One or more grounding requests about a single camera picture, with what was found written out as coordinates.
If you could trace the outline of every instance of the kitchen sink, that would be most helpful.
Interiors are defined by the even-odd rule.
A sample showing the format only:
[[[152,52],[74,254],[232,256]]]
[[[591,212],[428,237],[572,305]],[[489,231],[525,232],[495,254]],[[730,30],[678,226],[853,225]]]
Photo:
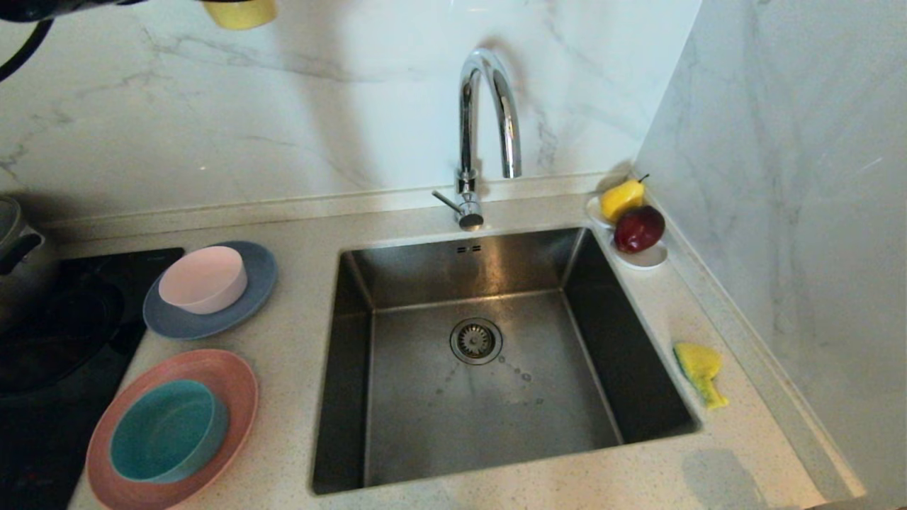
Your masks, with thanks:
[[[340,255],[316,494],[696,428],[588,229]]]

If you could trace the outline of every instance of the silver pot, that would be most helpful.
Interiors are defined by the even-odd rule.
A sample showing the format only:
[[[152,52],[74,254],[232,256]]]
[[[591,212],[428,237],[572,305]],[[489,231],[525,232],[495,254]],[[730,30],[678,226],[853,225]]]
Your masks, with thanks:
[[[58,269],[53,241],[28,224],[17,201],[0,197],[0,331],[46,296]]]

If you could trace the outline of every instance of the plate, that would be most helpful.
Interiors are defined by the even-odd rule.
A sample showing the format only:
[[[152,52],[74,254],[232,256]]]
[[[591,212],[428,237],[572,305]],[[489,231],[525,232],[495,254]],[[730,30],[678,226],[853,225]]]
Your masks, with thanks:
[[[249,284],[242,296],[225,309],[208,315],[196,315],[169,305],[158,291],[161,274],[145,296],[145,324],[152,331],[177,340],[197,340],[230,329],[255,315],[268,300],[278,280],[278,264],[267,248],[245,240],[220,242],[212,246],[227,246],[242,255]]]
[[[586,202],[586,215],[589,216],[593,221],[598,223],[600,226],[608,230],[614,230],[614,223],[605,220],[605,217],[601,214],[600,196],[592,197],[588,202]]]
[[[113,431],[142,395],[176,379],[207,386],[229,409],[227,434],[218,453],[194,475],[172,484],[132,482],[117,475],[110,462]],[[220,349],[199,349],[167,359],[135,379],[104,411],[85,458],[88,483],[104,506],[116,510],[171,508],[211,485],[233,461],[249,436],[258,408],[258,383],[243,358]]]
[[[668,246],[662,241],[639,253],[624,253],[614,246],[614,236],[610,236],[608,248],[617,256],[618,260],[634,270],[653,270],[668,259]]]

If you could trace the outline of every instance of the faucet handle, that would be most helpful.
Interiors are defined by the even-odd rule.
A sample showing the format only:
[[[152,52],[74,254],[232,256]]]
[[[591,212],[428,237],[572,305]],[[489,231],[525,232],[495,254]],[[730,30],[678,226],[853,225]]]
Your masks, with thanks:
[[[463,203],[455,204],[453,201],[443,196],[438,191],[432,191],[432,195],[439,201],[456,211],[456,222],[460,228],[466,231],[479,230],[479,227],[485,223],[482,217],[482,206],[479,205],[478,197],[475,193],[463,193]]]

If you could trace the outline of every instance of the teal bowl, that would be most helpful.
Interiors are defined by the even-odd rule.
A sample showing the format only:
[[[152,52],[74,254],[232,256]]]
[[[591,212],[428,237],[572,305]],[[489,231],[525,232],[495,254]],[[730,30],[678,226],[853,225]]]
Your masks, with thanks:
[[[218,453],[228,424],[229,411],[205,385],[188,379],[162,384],[117,424],[111,464],[133,482],[179,482]]]

